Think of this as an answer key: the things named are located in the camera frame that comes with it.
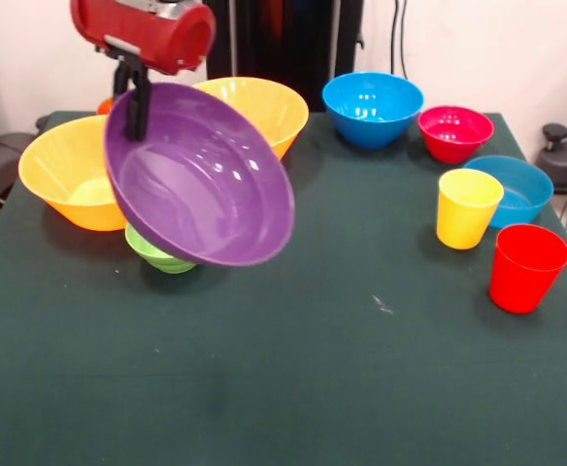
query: bowl rim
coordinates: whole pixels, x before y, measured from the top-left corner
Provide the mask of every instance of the bowl rim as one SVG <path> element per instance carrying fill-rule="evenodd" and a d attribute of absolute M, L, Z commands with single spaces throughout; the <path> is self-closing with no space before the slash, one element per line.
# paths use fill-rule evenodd
<path fill-rule="evenodd" d="M 295 129 L 294 131 L 290 131 L 289 134 L 287 134 L 284 138 L 281 138 L 279 140 L 277 140 L 276 142 L 273 142 L 272 144 L 270 144 L 271 148 L 274 148 L 275 146 L 278 146 L 280 144 L 286 143 L 287 141 L 289 141 L 292 138 L 295 138 L 298 136 L 298 134 L 301 132 L 301 130 L 305 127 L 305 125 L 307 124 L 307 122 L 310 119 L 310 107 L 307 105 L 307 101 L 303 98 L 303 96 L 301 94 L 299 94 L 296 90 L 294 90 L 292 87 L 287 86 L 285 84 L 282 83 L 278 83 L 277 81 L 272 81 L 272 80 L 265 80 L 262 78 L 255 78 L 255 77 L 251 77 L 251 76 L 228 76 L 228 77 L 224 77 L 224 78 L 215 78 L 213 80 L 205 80 L 201 83 L 197 83 L 194 84 L 193 87 L 201 90 L 202 92 L 206 92 L 209 93 L 207 90 L 204 89 L 204 87 L 206 85 L 211 85 L 211 84 L 217 84 L 217 83 L 231 83 L 231 82 L 236 82 L 236 81 L 240 81 L 240 80 L 244 80 L 244 81 L 249 81 L 249 82 L 255 82 L 255 83 L 271 83 L 276 85 L 277 87 L 282 87 L 284 89 L 286 89 L 287 91 L 290 92 L 290 95 L 292 95 L 294 97 L 294 99 L 301 103 L 303 106 L 303 117 L 301 118 L 301 122 L 298 125 L 294 125 Z"/>
<path fill-rule="evenodd" d="M 183 247 L 178 246 L 175 243 L 175 241 L 170 240 L 169 237 L 162 235 L 158 231 L 157 228 L 152 227 L 148 222 L 146 222 L 144 220 L 143 216 L 141 215 L 141 213 L 138 212 L 137 210 L 135 210 L 131 206 L 131 203 L 126 200 L 126 197 L 124 195 L 124 189 L 120 186 L 120 183 L 117 181 L 117 179 L 115 177 L 114 171 L 111 170 L 111 168 L 110 168 L 111 167 L 110 155 L 109 155 L 109 153 L 110 153 L 109 152 L 110 126 L 109 126 L 109 124 L 107 124 L 105 126 L 104 147 L 105 147 L 105 160 L 106 160 L 107 167 L 108 167 L 108 175 L 109 175 L 109 179 L 111 181 L 111 186 L 113 187 L 114 193 L 116 195 L 117 204 L 119 205 L 119 208 L 124 213 L 124 216 L 126 217 L 128 223 L 134 223 L 136 221 L 138 223 L 142 223 L 142 224 L 146 225 L 148 227 L 148 229 L 150 230 L 152 237 L 156 237 L 156 240 L 155 240 L 156 242 L 164 245 L 164 247 L 166 247 L 166 248 L 169 248 L 169 250 L 174 250 L 174 254 L 170 254 L 170 255 L 172 255 L 172 257 L 179 258 L 180 260 L 184 260 L 186 262 L 194 262 L 196 264 L 216 265 L 216 266 L 226 266 L 226 267 L 250 267 L 250 266 L 262 264 L 262 263 L 264 263 L 268 260 L 271 260 L 275 256 L 277 256 L 285 248 L 285 246 L 289 243 L 289 241 L 292 237 L 292 234 L 293 234 L 293 231 L 294 231 L 294 226 L 295 226 L 295 219 L 296 219 L 296 216 L 295 216 L 296 215 L 296 201 L 295 201 L 295 196 L 294 196 L 294 189 L 293 189 L 292 184 L 290 182 L 287 171 L 285 170 L 281 161 L 273 153 L 273 150 L 270 147 L 270 144 L 268 143 L 268 141 L 266 141 L 266 139 L 264 139 L 264 136 L 262 135 L 262 133 L 255 126 L 250 124 L 249 121 L 242 114 L 240 114 L 236 109 L 228 106 L 227 104 L 222 102 L 220 99 L 217 99 L 214 95 L 209 94 L 208 92 L 201 91 L 201 90 L 193 87 L 192 85 L 186 85 L 186 84 L 153 83 L 152 84 L 152 93 L 154 93 L 155 87 L 158 87 L 159 89 L 175 88 L 176 90 L 183 88 L 187 92 L 197 92 L 197 93 L 204 94 L 205 97 L 203 97 L 203 98 L 210 99 L 212 102 L 217 102 L 217 104 L 221 104 L 221 105 L 227 107 L 228 111 L 231 114 L 234 114 L 235 118 L 242 120 L 244 124 L 247 124 L 250 128 L 253 128 L 255 130 L 255 136 L 264 143 L 264 145 L 267 149 L 264 152 L 269 151 L 273 155 L 273 169 L 276 170 L 277 173 L 282 176 L 282 181 L 283 181 L 284 187 L 285 187 L 285 197 L 286 197 L 285 201 L 286 201 L 286 205 L 287 205 L 286 214 L 289 216 L 289 222 L 288 221 L 286 222 L 285 232 L 281 236 L 276 247 L 272 248 L 272 250 L 268 254 L 260 254 L 258 257 L 252 257 L 251 259 L 243 258 L 242 260 L 233 260 L 233 261 L 221 260 L 219 258 L 212 258 L 211 256 L 208 256 L 207 254 L 205 255 L 204 253 L 197 253 L 195 251 L 187 250 L 187 249 L 184 249 Z M 121 108 L 123 102 L 129 100 L 132 97 L 132 95 L 134 94 L 134 92 L 135 92 L 135 89 L 132 89 L 132 90 L 129 90 L 128 92 L 125 92 L 124 94 L 122 94 L 117 99 L 117 103 L 114 106 L 114 111 L 116 111 L 117 108 Z M 157 244 L 155 244 L 154 241 L 151 241 L 146 235 L 141 235 L 141 236 L 146 238 L 146 240 L 148 240 L 155 247 L 159 248 L 160 250 L 163 250 Z"/>
<path fill-rule="evenodd" d="M 511 163 L 517 162 L 521 166 L 527 166 L 529 169 L 534 169 L 534 170 L 530 170 L 530 172 L 533 171 L 533 172 L 537 173 L 538 175 L 541 175 L 540 179 L 545 181 L 548 188 L 550 189 L 550 194 L 547 196 L 546 201 L 539 202 L 538 204 L 534 204 L 534 205 L 528 207 L 527 208 L 528 210 L 529 209 L 540 209 L 540 208 L 545 207 L 549 203 L 551 198 L 553 197 L 553 181 L 551 180 L 549 175 L 547 175 L 540 167 L 537 167 L 533 163 L 529 163 L 527 160 L 521 160 L 520 158 L 512 157 L 510 155 L 481 155 L 479 157 L 475 157 L 475 158 L 468 160 L 467 163 L 465 163 L 462 168 L 471 168 L 473 170 L 479 170 L 479 171 L 483 172 L 484 170 L 481 170 L 480 167 L 470 166 L 471 163 L 475 162 L 476 160 L 481 160 L 481 159 L 510 160 Z M 499 201 L 499 206 L 497 206 L 497 208 L 507 210 L 507 211 L 522 211 L 522 210 L 525 210 L 522 207 L 502 206 L 501 201 Z"/>
<path fill-rule="evenodd" d="M 479 139 L 478 141 L 469 141 L 467 143 L 462 142 L 462 141 L 446 141 L 445 139 L 441 139 L 438 138 L 437 136 L 435 136 L 434 134 L 430 133 L 424 125 L 421 124 L 421 119 L 424 115 L 426 115 L 427 113 L 434 111 L 434 110 L 439 110 L 439 109 L 456 109 L 456 110 L 464 110 L 465 112 L 471 112 L 473 114 L 476 114 L 478 116 L 483 117 L 488 123 L 490 123 L 490 134 L 484 138 Z M 486 144 L 490 138 L 493 137 L 493 135 L 495 134 L 495 123 L 493 123 L 493 120 L 490 119 L 487 115 L 483 114 L 482 112 L 478 112 L 476 110 L 473 109 L 469 109 L 467 107 L 460 107 L 458 105 L 437 105 L 435 107 L 430 107 L 429 109 L 424 110 L 423 112 L 419 113 L 419 116 L 417 117 L 417 127 L 419 128 L 419 131 L 421 131 L 421 133 L 424 136 L 427 136 L 431 139 L 433 139 L 434 141 L 439 141 L 442 142 L 444 144 L 451 144 L 451 145 L 456 145 L 456 146 L 474 146 L 474 145 L 484 145 Z"/>
<path fill-rule="evenodd" d="M 331 86 L 336 81 L 343 80 L 345 78 L 348 78 L 350 76 L 355 76 L 355 75 L 388 77 L 388 78 L 394 79 L 396 81 L 404 81 L 405 83 L 410 84 L 419 93 L 419 96 L 421 97 L 421 103 L 419 104 L 419 108 L 416 111 L 412 112 L 410 115 L 402 116 L 401 118 L 397 118 L 397 119 L 386 119 L 385 121 L 371 121 L 369 119 L 359 119 L 359 118 L 354 118 L 352 116 L 348 116 L 346 114 L 343 114 L 342 112 L 339 112 L 338 110 L 335 109 L 335 107 L 333 107 L 332 105 L 329 104 L 329 102 L 326 98 L 326 91 L 329 88 L 329 86 Z M 324 102 L 324 105 L 326 106 L 327 110 L 329 110 L 330 112 L 333 112 L 334 114 L 339 115 L 340 117 L 344 117 L 345 119 L 348 119 L 350 121 L 360 121 L 360 122 L 363 122 L 363 123 L 371 123 L 371 124 L 385 124 L 385 123 L 397 123 L 399 121 L 406 121 L 409 118 L 415 117 L 415 115 L 419 114 L 419 112 L 423 108 L 423 104 L 425 102 L 425 97 L 424 97 L 421 89 L 415 83 L 413 83 L 409 80 L 405 80 L 404 78 L 401 78 L 399 76 L 395 76 L 395 75 L 392 75 L 390 73 L 381 73 L 381 72 L 378 72 L 378 71 L 353 71 L 351 73 L 345 73 L 344 75 L 336 76 L 334 79 L 329 81 L 322 88 L 322 102 Z"/>
<path fill-rule="evenodd" d="M 66 121 L 65 123 L 61 123 L 57 126 L 55 126 L 54 128 L 45 131 L 44 133 L 42 133 L 40 136 L 38 136 L 35 140 L 33 140 L 33 142 L 31 144 L 29 144 L 29 146 L 27 146 L 27 148 L 22 152 L 22 155 L 20 156 L 20 160 L 18 161 L 18 177 L 20 178 L 20 182 L 24 185 L 24 187 L 27 188 L 27 190 L 29 192 L 31 192 L 32 194 L 34 194 L 35 196 L 39 197 L 40 199 L 42 199 L 43 201 L 46 202 L 50 202 L 52 204 L 56 204 L 57 206 L 67 206 L 67 207 L 107 207 L 107 206 L 114 206 L 117 205 L 117 201 L 114 202 L 99 202 L 99 203 L 91 203 L 91 204 L 75 204 L 73 202 L 67 202 L 65 200 L 59 200 L 54 196 L 47 196 L 46 194 L 42 194 L 40 192 L 39 189 L 35 188 L 32 183 L 30 181 L 27 180 L 27 177 L 24 176 L 23 171 L 24 171 L 24 165 L 26 162 L 27 158 L 30 157 L 31 155 L 29 155 L 29 153 L 31 153 L 33 150 L 35 150 L 40 144 L 42 144 L 42 142 L 50 137 L 51 135 L 53 135 L 55 132 L 59 132 L 62 129 L 64 129 L 67 126 L 72 126 L 72 125 L 78 125 L 78 124 L 83 124 L 84 121 L 97 121 L 97 120 L 104 120 L 106 122 L 107 119 L 107 115 L 91 115 L 91 116 L 82 116 L 80 118 L 76 118 L 76 119 L 72 119 L 70 121 Z M 105 134 L 105 126 L 106 124 L 102 125 L 102 135 L 104 138 L 104 134 Z M 101 148 L 101 150 L 104 152 L 104 139 L 103 139 L 103 146 Z M 105 175 L 107 175 L 107 169 L 106 169 L 106 160 L 105 160 L 105 155 L 103 153 L 103 164 L 105 165 Z"/>

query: yellow bowl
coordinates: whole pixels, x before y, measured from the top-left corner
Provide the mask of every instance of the yellow bowl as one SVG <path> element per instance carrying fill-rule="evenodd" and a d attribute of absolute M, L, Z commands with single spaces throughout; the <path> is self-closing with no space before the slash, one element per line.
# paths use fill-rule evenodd
<path fill-rule="evenodd" d="M 74 224 L 88 230 L 126 226 L 107 178 L 103 149 L 106 116 L 88 116 L 47 131 L 18 164 L 25 187 Z"/>
<path fill-rule="evenodd" d="M 307 124 L 310 110 L 297 92 L 260 78 L 220 78 L 196 84 L 248 119 L 281 160 Z"/>

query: yellow cup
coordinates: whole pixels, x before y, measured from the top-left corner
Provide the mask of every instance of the yellow cup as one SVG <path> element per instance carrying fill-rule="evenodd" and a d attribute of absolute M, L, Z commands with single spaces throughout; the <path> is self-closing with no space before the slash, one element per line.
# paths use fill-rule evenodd
<path fill-rule="evenodd" d="M 455 250 L 474 248 L 502 197 L 504 187 L 488 173 L 469 168 L 446 172 L 439 179 L 437 237 Z"/>

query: plastic cup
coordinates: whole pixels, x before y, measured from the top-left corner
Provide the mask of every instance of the plastic cup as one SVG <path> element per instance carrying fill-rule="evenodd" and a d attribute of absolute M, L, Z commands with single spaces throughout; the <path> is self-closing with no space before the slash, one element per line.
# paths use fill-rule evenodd
<path fill-rule="evenodd" d="M 511 225 L 499 232 L 490 298 L 504 311 L 534 311 L 567 264 L 567 245 L 547 228 Z"/>
<path fill-rule="evenodd" d="M 469 168 L 446 172 L 439 179 L 437 237 L 455 250 L 478 245 L 504 196 L 500 182 Z"/>

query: red bowl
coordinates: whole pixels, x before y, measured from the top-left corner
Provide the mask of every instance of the red bowl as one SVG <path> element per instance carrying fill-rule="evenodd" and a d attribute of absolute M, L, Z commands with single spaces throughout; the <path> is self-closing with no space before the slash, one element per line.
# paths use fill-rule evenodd
<path fill-rule="evenodd" d="M 434 107 L 417 120 L 421 136 L 434 158 L 460 163 L 471 157 L 493 135 L 488 116 L 462 107 Z"/>

